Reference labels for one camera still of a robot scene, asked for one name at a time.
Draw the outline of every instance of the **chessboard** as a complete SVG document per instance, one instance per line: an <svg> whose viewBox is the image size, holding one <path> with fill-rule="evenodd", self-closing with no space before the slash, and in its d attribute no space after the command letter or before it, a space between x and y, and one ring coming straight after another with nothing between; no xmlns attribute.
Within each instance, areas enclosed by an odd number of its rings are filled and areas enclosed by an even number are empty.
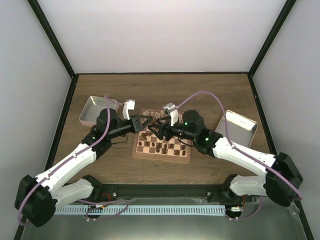
<svg viewBox="0 0 320 240"><path fill-rule="evenodd" d="M154 120L165 117L167 114L163 110L155 110L141 108L140 115L152 116ZM183 112L179 112L179 122L182 120ZM182 140L188 145L191 145L190 140ZM148 127L135 135L132 149L134 158L143 158L160 161L189 163L191 158L191 147L184 145L178 140L178 137L173 137L169 141L165 139L159 140Z"/></svg>

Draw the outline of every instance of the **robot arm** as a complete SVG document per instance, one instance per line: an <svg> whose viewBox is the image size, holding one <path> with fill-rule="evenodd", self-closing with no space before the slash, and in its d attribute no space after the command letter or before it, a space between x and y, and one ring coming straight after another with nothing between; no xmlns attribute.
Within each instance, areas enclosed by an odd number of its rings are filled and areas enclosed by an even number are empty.
<svg viewBox="0 0 320 240"><path fill-rule="evenodd" d="M296 193L273 172L257 163L274 169L298 189L303 178L293 163L292 159L285 153L278 156L252 150L248 147L229 143L228 139L220 133L212 131L205 126L204 119L195 110L188 110L182 115L183 123L176 120L172 123L172 116L178 116L178 111L168 111L167 104L163 109L170 118L164 117L156 121L156 124L148 128L159 139L165 138L169 141L172 137L193 141L194 147L202 154L217 157L242 166L257 176L230 175L222 185L223 194L228 199L242 195L268 196L275 203L287 207L296 197ZM254 157L257 161L241 154L235 147L245 154Z"/></svg>
<svg viewBox="0 0 320 240"><path fill-rule="evenodd" d="M22 209L22 213L36 227L40 227L49 221L59 208L89 197L97 200L100 196L102 184L91 175L84 176L75 183L64 185L81 169L100 158L112 146L112 139L128 133L138 133L153 120L151 116L129 116L128 110L134 108L135 102L133 100L127 102L123 111L124 120L117 117L114 109L110 109L109 129L103 139L99 140L106 130L107 109L100 112L96 119L96 125L91 128L89 134L85 136L73 152L36 177L27 175L20 181L14 203L14 207L18 210L32 188L41 183L27 199Z"/></svg>

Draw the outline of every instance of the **tray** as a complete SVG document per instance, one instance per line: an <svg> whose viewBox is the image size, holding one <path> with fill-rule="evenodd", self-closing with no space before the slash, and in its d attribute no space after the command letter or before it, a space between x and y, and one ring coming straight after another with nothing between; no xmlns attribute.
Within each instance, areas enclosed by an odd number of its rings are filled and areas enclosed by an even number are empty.
<svg viewBox="0 0 320 240"><path fill-rule="evenodd" d="M245 147L250 147L256 134L258 123L234 111L226 110L228 133L231 140ZM225 117L222 116L215 131L226 136Z"/></svg>
<svg viewBox="0 0 320 240"><path fill-rule="evenodd" d="M109 107L115 111L118 111L119 106L116 104L118 101L115 99L111 100L115 103L109 101ZM83 126L92 127L97 123L97 117L99 116L101 110L105 109L106 107L107 103L104 97L90 96L80 114L80 123Z"/></svg>

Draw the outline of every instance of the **chessboard square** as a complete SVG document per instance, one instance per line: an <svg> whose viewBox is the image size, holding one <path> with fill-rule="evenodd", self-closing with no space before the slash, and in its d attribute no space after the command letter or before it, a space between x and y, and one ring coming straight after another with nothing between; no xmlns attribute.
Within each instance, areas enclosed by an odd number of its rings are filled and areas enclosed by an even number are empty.
<svg viewBox="0 0 320 240"><path fill-rule="evenodd" d="M144 147L143 147L143 152L144 152L145 154L148 154L148 153L149 153L149 149L150 149L150 147L144 146Z"/></svg>
<svg viewBox="0 0 320 240"><path fill-rule="evenodd" d="M168 149L168 155L173 156L174 155L174 150L173 149Z"/></svg>
<svg viewBox="0 0 320 240"><path fill-rule="evenodd" d="M180 144L175 144L173 148L174 150L180 150Z"/></svg>
<svg viewBox="0 0 320 240"><path fill-rule="evenodd" d="M136 148L136 151L137 151L137 152L143 152L143 151L144 151L144 147L143 147L143 146L138 146L138 147Z"/></svg>
<svg viewBox="0 0 320 240"><path fill-rule="evenodd" d="M157 142L157 137L156 136L151 136L151 142L156 143Z"/></svg>

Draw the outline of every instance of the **gray floor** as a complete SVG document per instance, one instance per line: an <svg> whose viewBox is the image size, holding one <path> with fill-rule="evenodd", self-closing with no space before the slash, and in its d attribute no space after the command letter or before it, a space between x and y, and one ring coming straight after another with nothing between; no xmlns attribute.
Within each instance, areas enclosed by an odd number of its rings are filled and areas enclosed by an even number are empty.
<svg viewBox="0 0 320 240"><path fill-rule="evenodd" d="M257 204L246 203L246 214ZM27 227L23 240L305 240L295 206L266 199L260 212L243 221L220 216L119 216L86 222L83 216L56 215L42 227Z"/></svg>

